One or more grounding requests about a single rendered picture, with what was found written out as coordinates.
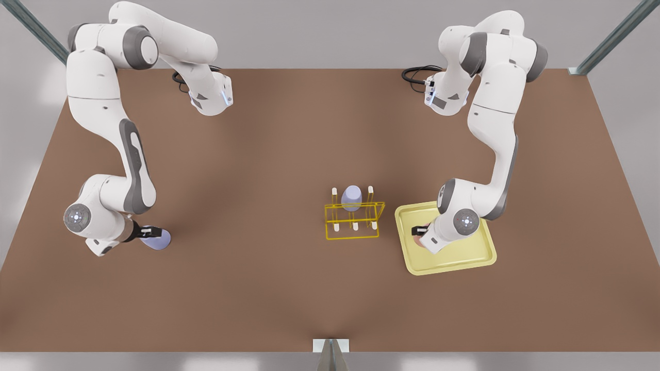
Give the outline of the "lavender cup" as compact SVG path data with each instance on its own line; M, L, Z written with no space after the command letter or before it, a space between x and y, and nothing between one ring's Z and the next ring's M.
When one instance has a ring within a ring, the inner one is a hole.
M350 185L340 198L340 203L343 204L345 211L349 213L358 211L361 207L362 194L361 188L356 185Z
M153 250L163 250L171 242L171 234L162 228L151 226L151 231L145 237L140 237L142 243Z

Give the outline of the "yellow tray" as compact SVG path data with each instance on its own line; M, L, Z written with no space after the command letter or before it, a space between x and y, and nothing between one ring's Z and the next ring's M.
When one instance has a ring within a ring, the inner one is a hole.
M401 205L394 212L405 265L415 276L452 272L464 268L485 267L497 260L487 221L480 220L476 233L455 241L436 254L415 244L411 229L423 226L438 216L436 202Z

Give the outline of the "silver frame post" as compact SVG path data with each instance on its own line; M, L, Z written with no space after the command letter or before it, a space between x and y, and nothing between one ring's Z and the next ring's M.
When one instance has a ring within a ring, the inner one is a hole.
M37 38L54 56L66 65L69 51L52 33L43 26L35 15L20 0L0 0L0 4Z
M660 0L641 0L641 2L609 33L606 38L578 66L567 71L570 75L586 76L617 47L644 19L657 7Z
M315 339L312 352L320 353L317 371L349 371L344 353L350 351L349 340Z

